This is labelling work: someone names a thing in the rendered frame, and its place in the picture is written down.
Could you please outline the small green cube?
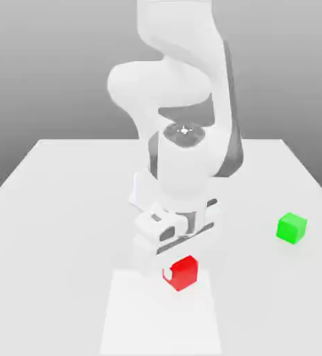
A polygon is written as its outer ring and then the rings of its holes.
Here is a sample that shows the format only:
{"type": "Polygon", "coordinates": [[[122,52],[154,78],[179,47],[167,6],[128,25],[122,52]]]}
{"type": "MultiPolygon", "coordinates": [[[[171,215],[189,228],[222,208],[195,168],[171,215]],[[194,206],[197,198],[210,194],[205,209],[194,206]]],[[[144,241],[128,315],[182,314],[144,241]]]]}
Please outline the small green cube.
{"type": "Polygon", "coordinates": [[[276,236],[283,241],[295,245],[302,237],[304,237],[306,226],[306,218],[288,212],[279,219],[276,236]]]}

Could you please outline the small red cube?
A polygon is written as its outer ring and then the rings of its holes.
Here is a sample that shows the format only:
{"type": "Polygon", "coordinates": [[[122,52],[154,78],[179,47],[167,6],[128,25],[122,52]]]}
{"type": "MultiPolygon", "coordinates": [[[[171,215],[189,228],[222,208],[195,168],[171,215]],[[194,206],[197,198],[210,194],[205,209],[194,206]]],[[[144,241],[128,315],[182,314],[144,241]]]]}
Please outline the small red cube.
{"type": "Polygon", "coordinates": [[[198,261],[189,255],[178,260],[172,267],[173,276],[171,280],[164,280],[176,291],[182,291],[197,282],[198,261]]]}

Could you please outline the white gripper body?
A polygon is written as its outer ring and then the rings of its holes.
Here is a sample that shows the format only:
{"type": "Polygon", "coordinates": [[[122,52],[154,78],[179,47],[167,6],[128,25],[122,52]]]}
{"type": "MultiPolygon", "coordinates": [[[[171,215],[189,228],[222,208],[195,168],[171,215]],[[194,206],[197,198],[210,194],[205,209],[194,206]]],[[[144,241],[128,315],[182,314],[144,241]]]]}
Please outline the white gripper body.
{"type": "Polygon", "coordinates": [[[132,266],[147,275],[196,256],[220,237],[221,208],[216,198],[165,206],[153,202],[134,221],[132,266]]]}

